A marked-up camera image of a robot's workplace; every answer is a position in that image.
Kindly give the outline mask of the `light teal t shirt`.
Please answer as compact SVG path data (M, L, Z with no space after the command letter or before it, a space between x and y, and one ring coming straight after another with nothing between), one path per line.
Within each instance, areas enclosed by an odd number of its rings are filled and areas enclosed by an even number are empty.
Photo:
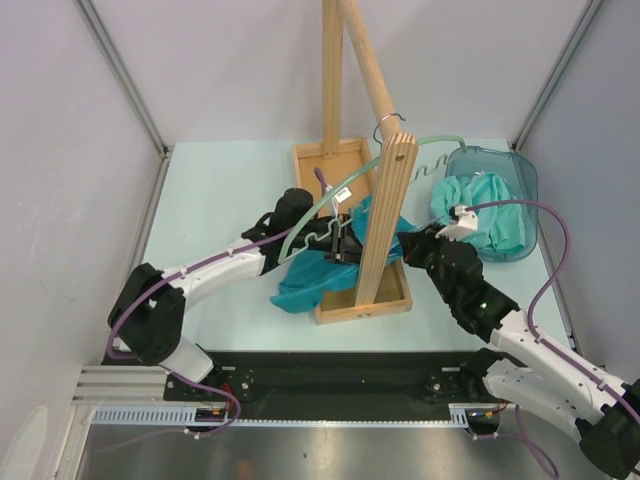
M481 173L472 177L448 176L437 182L432 190L432 215L451 221L452 207L468 207L491 202L515 200L507 182L496 173ZM483 252L507 256L523 253L527 246L525 215L521 204L500 204L483 207L475 214L478 230L464 239Z

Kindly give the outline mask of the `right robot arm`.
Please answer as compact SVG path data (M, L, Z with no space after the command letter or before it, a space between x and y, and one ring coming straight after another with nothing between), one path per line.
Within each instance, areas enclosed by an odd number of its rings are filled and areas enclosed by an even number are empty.
M625 479L639 469L639 384L599 368L531 322L488 283L476 250L440 225L398 235L404 261L422 269L453 318L487 348L461 376L473 401L489 396L522 407L574 440L601 472Z

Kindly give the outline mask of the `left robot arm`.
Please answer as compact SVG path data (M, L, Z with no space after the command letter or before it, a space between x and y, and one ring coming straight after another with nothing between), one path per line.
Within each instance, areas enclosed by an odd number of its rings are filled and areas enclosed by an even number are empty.
M294 235L292 258L279 292L271 302L281 310L305 313L318 307L329 291L350 289L358 276L370 204L363 199L346 213L338 210L347 192L330 201L327 216L315 215ZM237 282L264 276L282 266L279 256L294 225L312 208L314 198L290 188L226 251L190 266L156 269L149 263L130 273L107 323L133 358L186 378L197 398L214 397L221 387L215 360L182 333L186 312Z

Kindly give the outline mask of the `dark teal t shirt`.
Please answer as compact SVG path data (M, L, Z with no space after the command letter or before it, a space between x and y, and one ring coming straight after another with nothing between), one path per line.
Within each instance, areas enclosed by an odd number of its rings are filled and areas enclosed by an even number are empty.
M365 197L357 206L349 210L353 217L348 227L353 227L359 241L366 239L368 209L371 195ZM400 216L389 251L387 264L403 256L397 234L412 232L416 227ZM289 314L310 312L322 303L326 292L339 292L356 286L359 265L337 264L326 260L319 251L303 251L290 262L284 279L278 285L278 293L270 297L272 305Z

